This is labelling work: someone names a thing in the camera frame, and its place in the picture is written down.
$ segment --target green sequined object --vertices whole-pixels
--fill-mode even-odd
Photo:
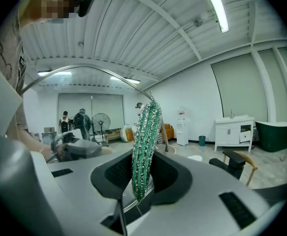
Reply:
[[[152,98],[150,103],[143,106],[139,117],[132,155],[133,194],[138,202],[144,198],[148,188],[150,166],[161,123],[161,108]]]

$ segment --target ceiling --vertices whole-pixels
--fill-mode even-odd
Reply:
[[[287,39],[287,29],[265,0],[222,0],[229,31],[221,33],[209,0],[95,0],[84,18],[36,23],[22,30],[26,83],[38,71],[87,63],[140,80],[146,89],[182,69],[227,50]],[[194,24],[209,11],[202,25]],[[131,89],[94,69],[53,76],[41,87]]]

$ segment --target backpack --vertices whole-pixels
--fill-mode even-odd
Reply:
[[[80,113],[77,113],[74,117],[74,125],[76,128],[84,127],[84,116]]]
[[[69,130],[69,119],[68,117],[63,117],[60,123],[61,132],[67,132]]]

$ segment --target fluorescent light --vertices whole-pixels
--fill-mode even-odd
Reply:
[[[125,78],[126,80],[128,80],[129,82],[131,82],[131,83],[134,83],[134,84],[139,84],[140,83],[140,81],[138,81],[138,80],[134,80],[134,79],[128,79],[128,78]],[[117,77],[114,77],[114,76],[112,76],[111,77],[111,80],[114,80],[114,81],[120,81],[120,79],[119,78],[117,78]]]
[[[46,74],[48,74],[49,72],[38,72],[37,74],[39,76],[44,76]],[[56,74],[53,74],[53,75],[71,75],[71,72],[58,72]]]
[[[229,31],[228,21],[226,12],[224,11],[224,7],[221,0],[210,0],[214,10],[216,11],[216,15],[220,24],[221,32]]]

